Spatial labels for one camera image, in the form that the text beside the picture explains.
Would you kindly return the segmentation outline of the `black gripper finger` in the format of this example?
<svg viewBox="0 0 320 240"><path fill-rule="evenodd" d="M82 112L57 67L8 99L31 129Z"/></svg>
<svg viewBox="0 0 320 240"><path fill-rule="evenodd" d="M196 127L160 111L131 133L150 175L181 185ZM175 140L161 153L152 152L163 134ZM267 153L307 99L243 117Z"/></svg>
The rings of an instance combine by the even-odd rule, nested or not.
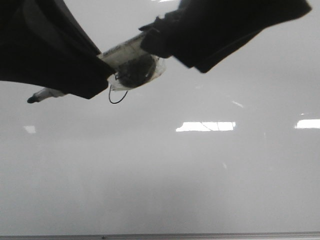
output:
<svg viewBox="0 0 320 240"><path fill-rule="evenodd" d="M140 46L206 73L264 29L311 10L306 0L181 0L176 10L140 28Z"/></svg>
<svg viewBox="0 0 320 240"><path fill-rule="evenodd" d="M63 0L0 3L0 79L91 99L115 70Z"/></svg>

